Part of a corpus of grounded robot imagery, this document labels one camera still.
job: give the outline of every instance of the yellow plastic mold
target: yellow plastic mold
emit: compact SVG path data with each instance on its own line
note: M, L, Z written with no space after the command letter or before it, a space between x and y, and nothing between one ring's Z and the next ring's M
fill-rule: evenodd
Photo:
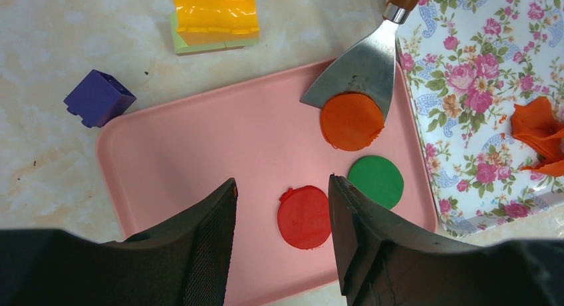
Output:
M172 0L187 45L259 38L255 0Z

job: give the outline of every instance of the orange clay piece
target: orange clay piece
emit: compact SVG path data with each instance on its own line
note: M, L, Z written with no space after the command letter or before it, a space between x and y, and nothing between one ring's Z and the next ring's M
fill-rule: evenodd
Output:
M321 132L334 148L362 150L383 128L382 111L370 97L359 92L336 95L321 109Z
M540 165L522 170L533 170L550 176L564 176L564 153L561 143L564 138L564 123L552 116L552 107L547 97L537 98L527 106L515 105L511 117L512 135L526 143L545 159Z

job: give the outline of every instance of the green clay circle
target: green clay circle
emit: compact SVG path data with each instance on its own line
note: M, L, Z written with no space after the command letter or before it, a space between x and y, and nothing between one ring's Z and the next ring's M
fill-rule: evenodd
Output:
M352 165L349 181L372 201L391 210L402 198L404 178L390 160L365 156Z

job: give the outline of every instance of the orange clay circle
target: orange clay circle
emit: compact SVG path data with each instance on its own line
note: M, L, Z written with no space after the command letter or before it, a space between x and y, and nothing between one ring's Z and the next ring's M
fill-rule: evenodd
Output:
M358 151L369 146L384 128L384 115L359 92L332 97L321 109L321 132L334 148Z

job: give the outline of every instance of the pink tray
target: pink tray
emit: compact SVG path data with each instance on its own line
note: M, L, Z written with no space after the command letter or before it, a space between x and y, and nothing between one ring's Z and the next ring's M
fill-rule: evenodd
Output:
M319 109L299 99L323 61L120 116L100 133L97 156L126 237L206 197L229 177L239 189L226 305L259 305L337 280L331 238L303 251L278 231L278 199L307 184L327 192L361 156L393 161L405 191L393 212L435 231L437 219L409 97L398 68L386 128L360 152L327 144Z

